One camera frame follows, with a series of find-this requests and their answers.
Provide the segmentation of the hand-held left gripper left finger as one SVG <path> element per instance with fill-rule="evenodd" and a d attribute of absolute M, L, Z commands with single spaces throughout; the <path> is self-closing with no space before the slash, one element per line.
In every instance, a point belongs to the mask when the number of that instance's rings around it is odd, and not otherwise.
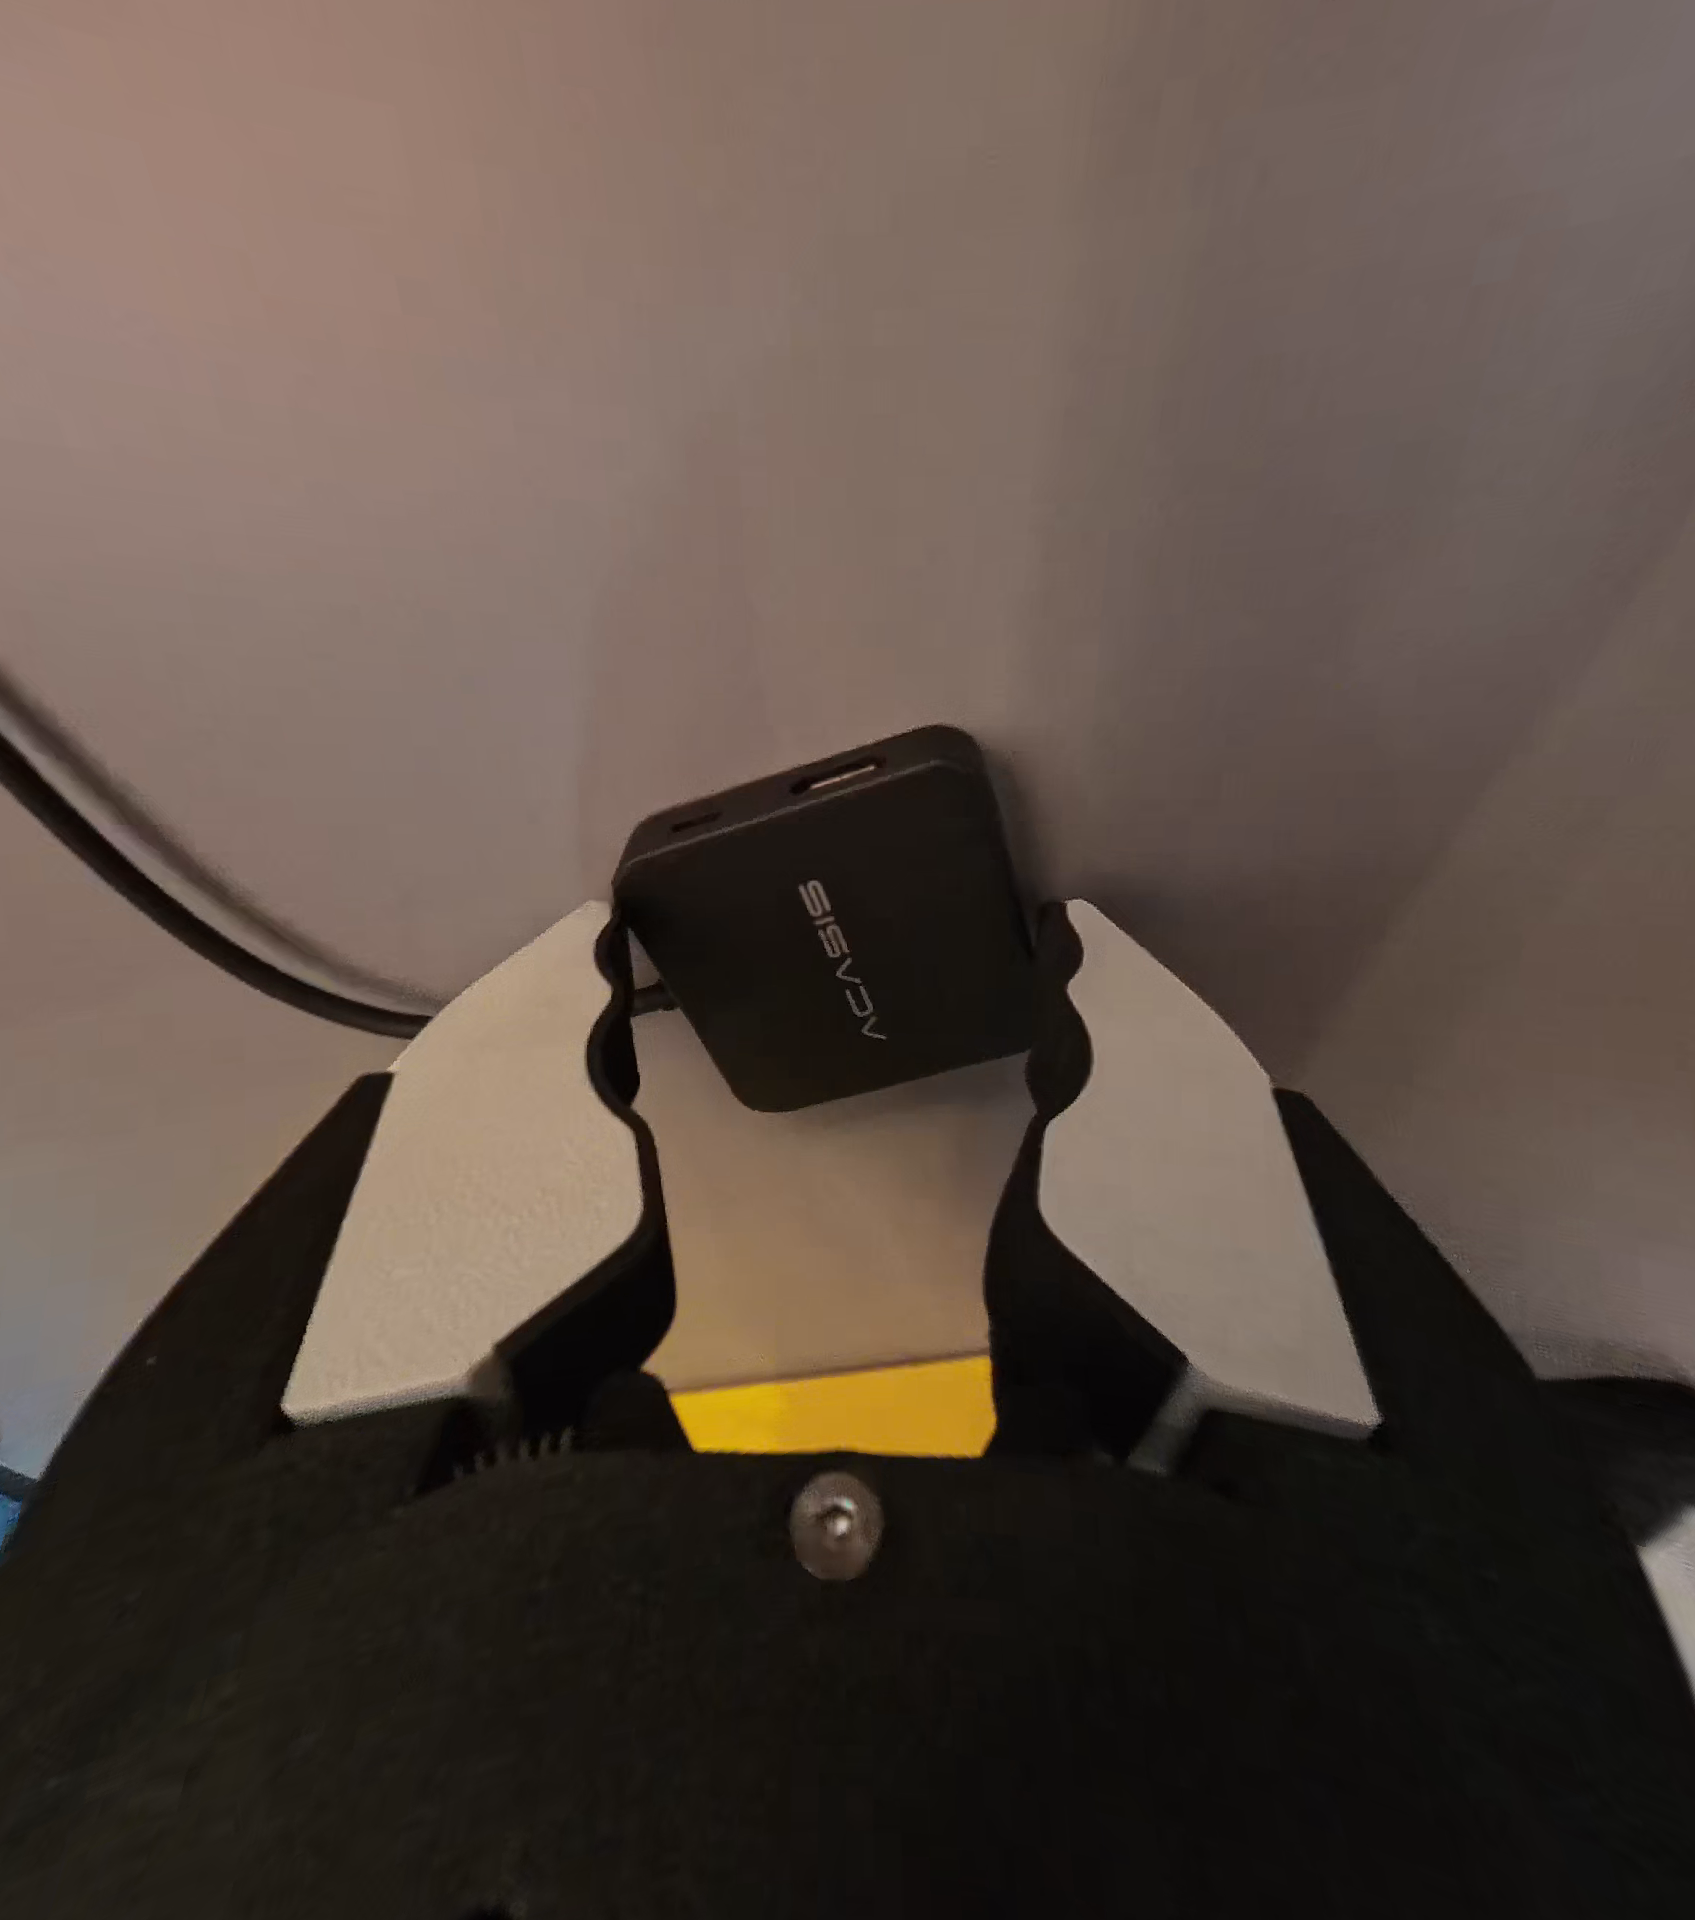
<path fill-rule="evenodd" d="M 625 1016 L 623 934 L 587 901 L 463 988 L 393 1062 L 283 1386 L 297 1426 L 515 1398 L 579 1423 L 639 1374 L 673 1279 Z"/>

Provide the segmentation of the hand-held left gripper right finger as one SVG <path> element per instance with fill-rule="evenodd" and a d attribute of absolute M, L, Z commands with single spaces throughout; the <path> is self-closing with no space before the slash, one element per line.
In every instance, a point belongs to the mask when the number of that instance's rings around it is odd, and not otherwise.
<path fill-rule="evenodd" d="M 1369 1440 L 1375 1394 L 1249 1048 L 1087 901 L 1041 912 L 1033 1014 L 985 1248 L 989 1451 L 1163 1468 L 1213 1415 Z"/>

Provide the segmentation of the yellow plastic bin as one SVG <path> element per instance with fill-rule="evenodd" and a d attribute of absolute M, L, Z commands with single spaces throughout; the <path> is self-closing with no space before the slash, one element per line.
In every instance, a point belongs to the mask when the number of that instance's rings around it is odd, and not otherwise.
<path fill-rule="evenodd" d="M 683 1391 L 669 1404 L 701 1455 L 973 1460 L 997 1424 L 979 1354 Z"/>

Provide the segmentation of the black hdmi hub box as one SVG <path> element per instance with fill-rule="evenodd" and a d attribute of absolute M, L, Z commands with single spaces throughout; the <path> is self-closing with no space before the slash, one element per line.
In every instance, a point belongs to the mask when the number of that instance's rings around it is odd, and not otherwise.
<path fill-rule="evenodd" d="M 729 1093 L 789 1115 L 1023 1055 L 1033 949 L 969 733 L 923 726 L 661 811 L 613 901 Z"/>

